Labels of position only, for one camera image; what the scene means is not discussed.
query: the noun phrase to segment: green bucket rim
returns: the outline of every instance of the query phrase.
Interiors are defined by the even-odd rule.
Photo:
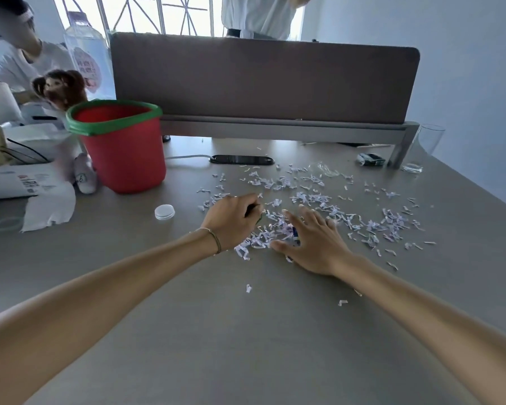
[[[125,118],[113,119],[110,121],[103,122],[81,122],[73,118],[74,114],[85,108],[102,105],[132,105],[142,106],[149,108],[148,112],[144,112],[138,115],[127,116]],[[118,131],[119,129],[128,128],[137,123],[148,121],[149,119],[159,118],[163,115],[163,111],[157,105],[147,102],[129,101],[129,100],[111,100],[111,99],[96,99],[94,101],[88,101],[78,103],[72,106],[66,112],[66,127],[71,133],[84,136],[97,136],[103,135],[109,132]]]

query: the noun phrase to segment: black phone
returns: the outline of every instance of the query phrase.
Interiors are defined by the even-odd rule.
[[[214,155],[210,157],[211,163],[223,163],[226,165],[255,165],[270,166],[275,162],[268,156],[239,156],[239,155]]]

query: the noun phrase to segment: red bucket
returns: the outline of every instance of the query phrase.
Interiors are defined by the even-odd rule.
[[[101,183],[126,194],[165,179],[161,115],[150,103],[95,100],[71,108],[66,122],[70,132],[81,135]]]

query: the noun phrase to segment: window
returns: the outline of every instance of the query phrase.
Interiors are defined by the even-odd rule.
[[[101,34],[136,32],[223,37],[222,0],[54,0],[62,25],[67,11],[82,11]],[[303,7],[292,20],[290,40],[300,40]]]

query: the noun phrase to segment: bottle cap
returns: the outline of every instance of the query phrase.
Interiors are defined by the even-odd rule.
[[[155,218],[158,220],[172,219],[174,213],[175,211],[172,204],[162,204],[157,206],[154,211]]]

